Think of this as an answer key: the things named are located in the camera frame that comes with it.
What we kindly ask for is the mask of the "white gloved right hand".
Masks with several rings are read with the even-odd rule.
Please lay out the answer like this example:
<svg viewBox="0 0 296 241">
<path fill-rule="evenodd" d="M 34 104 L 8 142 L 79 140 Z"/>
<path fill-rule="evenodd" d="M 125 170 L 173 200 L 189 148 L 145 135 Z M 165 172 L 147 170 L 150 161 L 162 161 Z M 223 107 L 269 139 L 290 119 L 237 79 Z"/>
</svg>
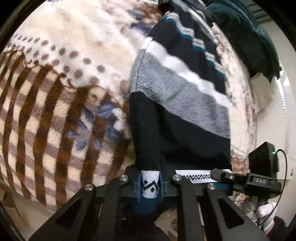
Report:
<svg viewBox="0 0 296 241">
<path fill-rule="evenodd" d="M 274 226 L 274 218 L 276 214 L 276 203 L 268 201 L 257 209 L 250 200 L 245 200 L 242 210 L 251 219 L 253 223 L 257 223 L 266 234 L 268 234 Z"/>
</svg>

